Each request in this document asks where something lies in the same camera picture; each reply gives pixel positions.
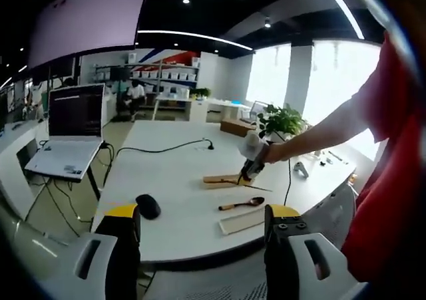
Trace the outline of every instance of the computer mouse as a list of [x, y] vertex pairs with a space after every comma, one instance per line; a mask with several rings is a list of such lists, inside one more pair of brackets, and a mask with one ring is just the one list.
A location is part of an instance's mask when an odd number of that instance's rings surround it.
[[154, 220], [161, 214], [160, 206], [151, 195], [143, 194], [136, 197], [136, 203], [138, 204], [140, 215], [145, 219]]

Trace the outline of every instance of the laptop keyboard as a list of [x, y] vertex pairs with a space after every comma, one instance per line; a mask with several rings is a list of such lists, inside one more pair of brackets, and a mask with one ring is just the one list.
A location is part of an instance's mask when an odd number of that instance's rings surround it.
[[92, 154], [97, 146], [98, 142], [56, 140], [46, 143], [43, 150], [50, 152], [51, 156], [69, 157], [72, 160], [78, 160], [79, 158], [86, 159], [88, 153]]

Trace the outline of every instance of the wooden block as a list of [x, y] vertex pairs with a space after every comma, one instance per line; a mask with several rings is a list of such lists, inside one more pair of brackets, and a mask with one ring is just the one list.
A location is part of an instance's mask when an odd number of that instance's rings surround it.
[[220, 130], [236, 136], [246, 137], [247, 131], [256, 130], [256, 127], [241, 120], [224, 119], [220, 123]]
[[236, 183], [239, 177], [240, 175], [206, 176], [203, 177], [202, 181], [206, 189], [231, 188], [235, 186], [250, 185], [252, 183], [241, 179], [240, 183], [237, 185]]

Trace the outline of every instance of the white table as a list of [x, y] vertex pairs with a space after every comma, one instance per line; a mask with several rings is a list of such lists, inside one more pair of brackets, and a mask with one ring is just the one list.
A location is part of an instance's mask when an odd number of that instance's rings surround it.
[[234, 104], [230, 101], [215, 98], [207, 98], [205, 100], [194, 100], [192, 98], [173, 98], [169, 96], [158, 95], [155, 100], [152, 120], [155, 120], [160, 101], [167, 100], [175, 102], [185, 102], [186, 118], [190, 122], [205, 122], [207, 119], [208, 105], [217, 105], [224, 107], [224, 110], [222, 111], [222, 120], [225, 118], [237, 119], [239, 110], [250, 109], [250, 107], [243, 104]]
[[32, 188], [28, 184], [17, 154], [27, 147], [29, 155], [34, 155], [39, 141], [48, 139], [48, 126], [46, 120], [40, 124], [36, 120], [29, 120], [20, 122], [20, 127], [13, 130], [16, 124], [7, 124], [0, 137], [0, 191], [15, 213], [25, 219], [40, 188]]
[[[205, 190], [203, 176], [237, 174], [244, 161], [238, 151], [242, 138], [220, 131], [219, 124], [189, 122], [136, 121], [123, 147], [161, 150], [203, 137], [213, 141], [193, 144], [161, 154], [122, 151], [116, 158], [102, 192], [93, 221], [95, 231], [106, 211], [134, 203], [141, 194], [150, 194], [161, 207], [161, 215], [152, 221], [141, 219], [141, 261], [178, 261], [220, 253], [258, 239], [264, 225], [257, 225], [225, 236], [218, 222], [244, 214], [252, 208], [226, 212], [218, 206], [263, 196], [268, 204], [282, 204], [288, 187], [288, 163], [267, 165], [256, 178], [255, 186], [273, 190], [264, 192], [247, 187]], [[292, 171], [287, 205], [304, 213], [336, 189], [355, 169], [337, 159], [333, 165], [320, 166], [317, 160], [302, 161], [306, 180]]]

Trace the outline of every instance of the handheld tool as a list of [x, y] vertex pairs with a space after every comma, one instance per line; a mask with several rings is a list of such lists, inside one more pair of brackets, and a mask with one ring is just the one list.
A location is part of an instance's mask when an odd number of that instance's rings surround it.
[[249, 130], [238, 149], [247, 160], [241, 169], [237, 184], [241, 179], [251, 182], [265, 167], [262, 161], [268, 153], [269, 144], [261, 139], [254, 130]]

